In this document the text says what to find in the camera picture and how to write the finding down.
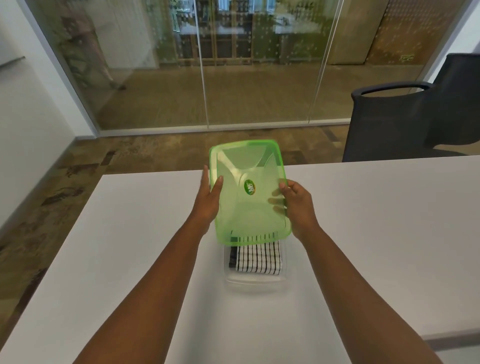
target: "striped kitchen towel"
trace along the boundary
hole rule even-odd
[[[233,246],[228,266],[238,272],[279,275],[282,254],[278,241],[256,245]]]

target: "green plastic lid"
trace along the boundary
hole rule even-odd
[[[285,179],[275,140],[246,140],[210,149],[211,187],[223,176],[216,236],[226,245],[253,245],[284,239],[290,220],[268,202]]]

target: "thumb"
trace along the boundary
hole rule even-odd
[[[293,190],[290,187],[288,187],[285,183],[283,182],[279,183],[278,187],[280,188],[282,195],[285,197],[287,201],[295,196],[295,192],[293,192]]]
[[[223,187],[223,176],[220,176],[216,179],[215,184],[212,188],[212,191],[210,192],[210,195],[215,198],[215,200],[218,200],[220,198],[220,192],[222,192],[222,187]]]

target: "white table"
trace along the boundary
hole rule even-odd
[[[286,167],[360,273],[423,337],[480,328],[480,156]],[[199,171],[106,175],[0,352],[71,363],[187,217]],[[167,363],[349,363],[307,256],[288,287],[225,284],[203,238]]]

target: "right hand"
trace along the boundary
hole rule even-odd
[[[287,215],[292,223],[293,235],[303,243],[309,234],[320,228],[312,195],[298,182],[291,180],[287,180],[287,184],[281,182],[278,187],[285,198],[285,206],[275,206],[274,210]]]

